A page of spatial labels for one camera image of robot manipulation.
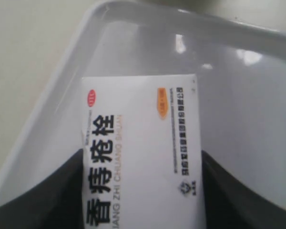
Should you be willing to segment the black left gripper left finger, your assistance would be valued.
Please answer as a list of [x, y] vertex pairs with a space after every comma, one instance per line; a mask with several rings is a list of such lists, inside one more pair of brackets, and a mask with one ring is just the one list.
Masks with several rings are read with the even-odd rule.
[[82, 229], [83, 150], [34, 188], [0, 206], [0, 229]]

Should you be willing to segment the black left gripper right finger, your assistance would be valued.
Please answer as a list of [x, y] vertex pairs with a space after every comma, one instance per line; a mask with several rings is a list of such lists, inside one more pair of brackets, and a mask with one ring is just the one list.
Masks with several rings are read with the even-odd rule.
[[209, 229], [286, 229], [286, 210], [264, 199], [202, 151], [206, 225]]

